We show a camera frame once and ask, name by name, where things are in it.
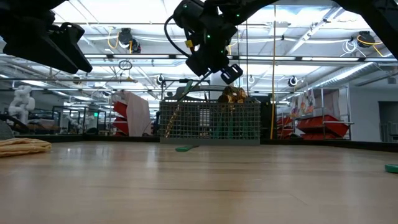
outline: poster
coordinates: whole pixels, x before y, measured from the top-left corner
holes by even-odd
[[[313,90],[306,91],[304,94],[294,97],[292,107],[291,115],[294,118],[312,114],[315,107]]]

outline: ceiling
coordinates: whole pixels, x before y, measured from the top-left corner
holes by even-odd
[[[86,31],[78,45],[84,54],[127,54],[128,49],[122,48],[120,45],[113,49],[116,45],[117,33],[124,27],[132,29],[133,37],[136,38],[141,45],[141,55],[148,54],[179,54],[165,38],[163,26],[165,20],[172,15],[174,9],[180,0],[145,0],[127,1],[127,0],[70,0],[56,7],[53,11],[56,13],[57,25],[63,22],[73,22],[79,24]],[[358,32],[368,30],[379,39],[375,33],[369,28],[363,18],[352,12],[339,10],[332,1],[279,1],[276,4],[276,55],[281,56],[304,56],[304,57],[378,57],[373,48],[359,48],[349,53],[345,53],[344,47],[351,37],[358,36]],[[249,18],[246,23],[238,26],[238,33],[231,41],[231,48],[227,47],[231,55],[251,55],[251,56],[271,56],[273,55],[273,20],[274,5],[266,6],[257,11],[255,15]],[[330,22],[320,26],[317,25],[331,11],[333,14]],[[171,38],[176,44],[185,49],[184,33],[181,28],[177,27],[173,21],[170,22],[167,30]],[[311,33],[302,45],[292,50],[297,42],[303,38],[306,33]],[[378,45],[378,49],[385,48],[384,45]],[[62,88],[110,88],[110,89],[134,89],[143,90],[141,96],[148,100],[156,100],[156,98],[144,91],[146,89],[156,90],[160,87],[156,85],[156,78],[162,74],[168,79],[192,78],[199,79],[184,63],[184,59],[161,59],[161,58],[145,58],[129,60],[133,64],[130,71],[124,71],[117,77],[125,80],[127,77],[138,80],[138,83],[131,82],[108,82],[110,78],[114,78],[115,72],[119,71],[118,63],[122,59],[113,59],[109,61],[105,58],[90,59],[93,64],[93,71],[89,74],[79,71],[77,76],[82,78],[103,79],[102,82],[83,82],[78,85],[72,82],[47,82],[47,85]],[[261,61],[249,60],[248,66],[246,60],[240,60],[241,68],[244,70],[241,84],[243,88],[247,86],[246,74],[254,78],[254,83],[249,84],[252,90],[269,91],[272,88],[272,74],[275,75],[275,87],[277,91],[292,90],[287,86],[287,79],[292,75],[297,77],[300,86],[296,89],[311,85],[313,82],[327,76],[342,67],[353,66],[346,63],[312,63],[307,61],[300,64],[277,63],[273,71],[270,61],[262,63]],[[66,79],[76,75],[59,72],[56,69],[39,65],[19,58],[2,58],[0,57],[0,72],[12,77],[29,78],[32,75],[38,77],[56,76],[56,78]],[[362,77],[362,79],[374,78],[377,74]],[[175,90],[183,83],[174,83],[169,90]],[[83,96],[97,96],[97,100],[105,100],[104,96],[97,93],[80,93],[76,91],[61,91],[68,96],[76,94]],[[156,92],[155,96],[160,98],[160,93]]]

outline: table surface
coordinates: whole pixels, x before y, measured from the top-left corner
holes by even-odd
[[[2,158],[0,223],[397,223],[398,154],[321,146],[53,144]]]

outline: green block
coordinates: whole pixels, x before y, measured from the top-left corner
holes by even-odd
[[[398,165],[387,164],[386,165],[386,171],[398,174]]]
[[[196,148],[196,147],[199,147],[199,146],[182,146],[182,147],[176,147],[175,150],[177,152],[187,152],[190,149],[193,149],[193,148]]]

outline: wire mesh basket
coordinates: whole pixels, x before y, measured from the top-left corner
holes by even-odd
[[[259,103],[160,103],[160,143],[258,145]]]

